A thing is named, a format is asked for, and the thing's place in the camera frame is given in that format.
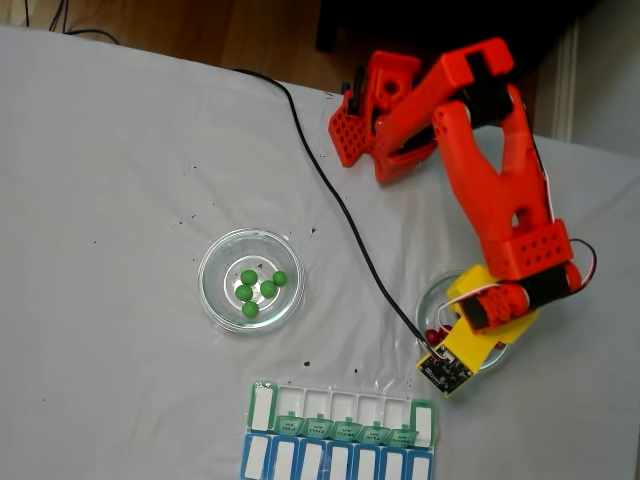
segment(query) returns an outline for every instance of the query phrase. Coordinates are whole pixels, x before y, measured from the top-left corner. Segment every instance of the black cable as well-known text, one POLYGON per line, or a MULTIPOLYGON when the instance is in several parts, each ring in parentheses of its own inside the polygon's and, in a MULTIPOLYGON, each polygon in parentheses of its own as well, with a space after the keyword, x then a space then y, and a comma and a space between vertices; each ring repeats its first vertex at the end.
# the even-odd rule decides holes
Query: black cable
POLYGON ((62 33, 67 33, 67 16, 68 15, 69 15, 69 0, 66 0, 64 4, 64 19, 62 20, 62 33))
POLYGON ((97 28, 81 28, 78 30, 69 30, 68 32, 65 32, 66 35, 80 35, 82 33, 99 33, 100 35, 109 37, 111 41, 116 45, 120 45, 120 42, 116 39, 116 37, 111 35, 109 32, 105 32, 104 30, 99 30, 97 28))
POLYGON ((371 271, 371 275, 373 276, 373 279, 375 280, 376 284, 378 285, 378 288, 382 292, 382 295, 384 295, 384 298, 387 299, 387 301, 393 307, 393 309, 396 311, 396 313, 398 314, 400 319, 405 323, 407 328, 409 330, 411 330, 411 333, 413 333, 413 335, 420 341, 420 343, 422 345, 424 345, 432 354, 436 354, 437 355, 437 353, 433 350, 433 348, 426 342, 424 336, 422 335, 422 333, 420 333, 420 330, 417 329, 417 327, 413 324, 413 322, 409 319, 409 317, 407 317, 407 315, 402 311, 402 309, 398 306, 396 301, 389 294, 389 292, 385 288, 384 284, 382 283, 382 280, 380 279, 380 276, 378 275, 378 272, 376 271, 376 267, 373 265, 373 262, 371 261, 371 257, 369 256, 369 252, 367 252, 367 248, 364 246, 364 243, 362 241, 362 237, 360 236, 360 232, 358 231, 358 227, 356 227, 356 224, 353 221, 353 218, 351 217, 351 213, 349 213, 349 210, 347 209, 347 206, 342 201, 342 198, 340 198, 340 195, 338 194, 336 189, 333 188, 333 185, 331 185, 331 182, 329 181, 329 179, 326 177, 326 175, 322 171, 322 168, 320 167, 320 164, 318 164, 318 161, 316 160, 316 157, 313 155, 313 152, 311 151, 311 148, 309 147, 309 144, 307 143, 307 139, 305 138, 304 133, 302 132, 302 127, 300 126, 300 120, 298 119, 298 113, 296 112, 296 107, 295 107, 295 105, 293 103, 293 98, 291 97, 291 93, 289 93, 289 90, 287 90, 287 88, 284 85, 282 85, 281 83, 279 83, 279 82, 275 81, 274 79, 272 79, 270 77, 267 77, 266 75, 263 75, 261 73, 253 72, 251 70, 244 70, 242 68, 235 69, 234 71, 239 72, 239 73, 244 73, 245 75, 250 75, 252 77, 260 78, 260 79, 262 79, 262 80, 264 80, 266 82, 269 82, 270 84, 272 84, 272 85, 278 87, 280 90, 282 90, 282 92, 286 95, 287 100, 289 100, 289 106, 291 107, 291 113, 293 114, 293 121, 296 124, 296 130, 298 131, 298 136, 300 137, 300 140, 302 141, 302 145, 304 146, 304 149, 306 150, 307 155, 309 156, 309 159, 311 160, 311 163, 313 163, 313 166, 315 167, 316 171, 318 172, 318 175, 320 175, 320 178, 322 179, 322 181, 324 182, 326 187, 329 189, 329 191, 331 192, 333 197, 336 199, 336 202, 338 202, 338 205, 340 205, 340 208, 342 209, 342 213, 344 213, 344 216, 347 218, 347 222, 349 222, 349 226, 351 227, 351 231, 353 232, 353 235, 356 237, 356 242, 358 242, 358 247, 360 247, 360 251, 362 252, 362 256, 364 257, 365 262, 367 262, 367 266, 369 267, 369 270, 371 271))
POLYGON ((60 0, 58 4, 58 8, 56 9, 56 13, 51 20, 51 25, 49 25, 49 31, 54 32, 56 27, 58 26, 58 20, 60 19, 60 14, 62 13, 62 7, 64 6, 65 0, 60 0))

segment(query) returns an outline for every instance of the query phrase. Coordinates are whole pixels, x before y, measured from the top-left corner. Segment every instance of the petri dish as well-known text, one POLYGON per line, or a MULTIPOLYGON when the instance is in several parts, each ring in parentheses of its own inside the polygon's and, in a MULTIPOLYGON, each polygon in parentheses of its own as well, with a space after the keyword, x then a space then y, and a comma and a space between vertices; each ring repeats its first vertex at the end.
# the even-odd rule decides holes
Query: petri dish
MULTIPOLYGON (((447 297, 447 289, 462 273, 462 270, 446 272, 436 277, 433 282, 423 290, 418 299, 415 313, 415 322, 421 332, 424 333, 429 328, 438 330, 435 320, 438 307, 449 300, 447 297)), ((445 308, 440 314, 440 320, 445 325, 454 325, 458 321, 458 317, 451 309, 445 308)), ((487 360, 480 367, 479 372, 486 372, 497 366, 505 358, 510 348, 510 345, 506 345, 502 350, 496 348, 491 350, 487 360)))
POLYGON ((287 241, 265 230, 244 228, 216 240, 205 253, 198 269, 200 302, 209 317, 221 327, 240 333, 264 332, 290 320, 304 292, 304 269, 300 257, 287 241), (235 295, 244 270, 258 274, 253 297, 258 315, 242 313, 244 302, 235 295), (282 270, 289 278, 274 297, 265 298, 260 284, 282 270))

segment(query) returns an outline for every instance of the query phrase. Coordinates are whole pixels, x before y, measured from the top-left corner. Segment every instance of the white table surface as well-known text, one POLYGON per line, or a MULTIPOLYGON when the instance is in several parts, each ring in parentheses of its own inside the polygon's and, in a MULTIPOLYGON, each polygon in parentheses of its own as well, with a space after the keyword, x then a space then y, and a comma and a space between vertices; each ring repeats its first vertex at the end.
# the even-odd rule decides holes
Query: white table surface
MULTIPOLYGON (((598 273, 546 307, 498 371, 444 400, 279 91, 10 27, 0 65, 0 478, 237 478, 256 379, 433 397, 438 480, 633 477, 639 160, 539 139, 556 213, 595 245, 598 273), (259 339, 212 326, 196 290, 207 247, 246 226, 288 237, 307 274, 295 322, 259 339)), ((293 94, 407 312, 433 277, 481 260, 437 154, 381 188, 369 159, 339 164, 326 125, 341 98, 293 94)), ((477 137, 499 154, 497 130, 477 137)))

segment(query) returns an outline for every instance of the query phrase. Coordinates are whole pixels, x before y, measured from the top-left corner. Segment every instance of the white wall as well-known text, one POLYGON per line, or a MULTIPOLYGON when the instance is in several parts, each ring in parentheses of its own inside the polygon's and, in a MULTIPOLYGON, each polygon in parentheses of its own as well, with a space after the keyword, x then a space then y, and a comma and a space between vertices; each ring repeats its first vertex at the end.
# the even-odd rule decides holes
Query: white wall
POLYGON ((534 130, 640 157, 640 0, 601 0, 539 69, 534 130))
POLYGON ((579 22, 571 141, 640 157, 640 1, 600 2, 579 22))

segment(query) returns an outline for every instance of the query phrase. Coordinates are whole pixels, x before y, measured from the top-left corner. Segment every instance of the robotic arm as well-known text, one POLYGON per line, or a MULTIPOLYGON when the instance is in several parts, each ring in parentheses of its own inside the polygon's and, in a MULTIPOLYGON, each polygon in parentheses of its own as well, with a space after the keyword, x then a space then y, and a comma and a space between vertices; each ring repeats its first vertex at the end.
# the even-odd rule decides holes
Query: robotic arm
POLYGON ((497 332, 590 279, 581 281, 564 223, 554 217, 524 105, 505 79, 512 68, 504 41, 491 39, 442 55, 414 87, 418 59, 376 52, 366 86, 357 76, 329 124, 343 166, 369 153, 380 183, 408 175, 440 147, 495 279, 458 302, 474 335, 497 332), (473 129, 489 122, 504 132, 500 172, 473 138, 473 129))

